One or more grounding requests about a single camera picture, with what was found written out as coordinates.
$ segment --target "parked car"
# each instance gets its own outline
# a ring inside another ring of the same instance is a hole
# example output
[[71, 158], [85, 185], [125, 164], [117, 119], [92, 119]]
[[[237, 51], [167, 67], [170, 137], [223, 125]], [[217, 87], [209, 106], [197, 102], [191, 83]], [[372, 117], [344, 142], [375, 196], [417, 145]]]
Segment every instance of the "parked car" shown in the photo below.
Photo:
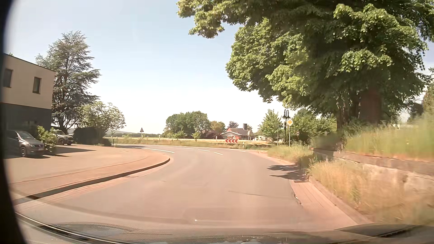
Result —
[[55, 130], [54, 134], [57, 136], [57, 145], [71, 145], [72, 143], [74, 143], [74, 137], [65, 134], [61, 130]]
[[42, 156], [44, 154], [44, 144], [26, 131], [7, 130], [6, 136], [7, 150], [13, 154], [20, 154], [23, 157]]

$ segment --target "tall dry grass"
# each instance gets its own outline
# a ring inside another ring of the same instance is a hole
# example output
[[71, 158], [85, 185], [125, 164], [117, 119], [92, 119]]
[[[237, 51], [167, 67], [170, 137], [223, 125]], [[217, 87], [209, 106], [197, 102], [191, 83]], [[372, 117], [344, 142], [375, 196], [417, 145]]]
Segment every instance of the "tall dry grass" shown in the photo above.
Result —
[[309, 174], [374, 222], [433, 223], [432, 192], [408, 191], [390, 179], [372, 180], [360, 164], [341, 160], [310, 165]]
[[434, 116], [424, 115], [411, 125], [397, 129], [370, 129], [347, 140], [345, 151], [362, 155], [432, 161], [434, 159]]
[[307, 168], [317, 157], [305, 145], [295, 143], [291, 146], [275, 146], [268, 150], [268, 155], [281, 158], [283, 160], [299, 164], [302, 168]]
[[228, 144], [228, 143], [212, 143], [212, 142], [201, 142], [194, 140], [153, 140], [146, 138], [118, 138], [114, 139], [115, 144], [145, 144], [145, 145], [166, 145], [166, 146], [185, 146], [185, 147], [209, 147], [209, 148], [233, 148], [233, 149], [247, 149], [247, 150], [267, 150], [268, 145], [257, 145], [257, 144]]

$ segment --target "asphalt road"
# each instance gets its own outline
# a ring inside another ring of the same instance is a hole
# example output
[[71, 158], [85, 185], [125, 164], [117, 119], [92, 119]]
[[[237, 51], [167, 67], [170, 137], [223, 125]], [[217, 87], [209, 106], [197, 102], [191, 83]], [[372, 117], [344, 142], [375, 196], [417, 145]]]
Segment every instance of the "asphalt road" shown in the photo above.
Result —
[[140, 223], [153, 228], [324, 229], [324, 221], [295, 197], [289, 181], [302, 175], [292, 165], [235, 149], [130, 146], [157, 150], [171, 161], [144, 174], [47, 199], [47, 204], [21, 204], [19, 212], [46, 223], [134, 222], [141, 229]]

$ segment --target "red white chevron board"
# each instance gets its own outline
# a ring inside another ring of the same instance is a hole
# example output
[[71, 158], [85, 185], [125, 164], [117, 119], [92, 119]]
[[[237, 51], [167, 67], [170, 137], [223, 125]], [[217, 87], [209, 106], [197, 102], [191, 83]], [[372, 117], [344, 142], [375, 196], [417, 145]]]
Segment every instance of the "red white chevron board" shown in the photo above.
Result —
[[238, 139], [225, 139], [224, 142], [227, 142], [227, 143], [238, 143]]

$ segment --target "lamp post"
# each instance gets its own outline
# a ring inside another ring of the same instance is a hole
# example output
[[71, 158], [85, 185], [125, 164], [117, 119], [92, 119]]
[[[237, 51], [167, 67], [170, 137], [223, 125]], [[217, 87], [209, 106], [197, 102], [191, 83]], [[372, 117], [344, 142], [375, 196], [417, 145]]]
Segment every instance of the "lamp post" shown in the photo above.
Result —
[[285, 137], [283, 138], [283, 140], [285, 140], [286, 139], [286, 121], [287, 121], [287, 119], [289, 119], [289, 109], [285, 109], [283, 111], [283, 116], [282, 117], [285, 119], [285, 125], [284, 125]]

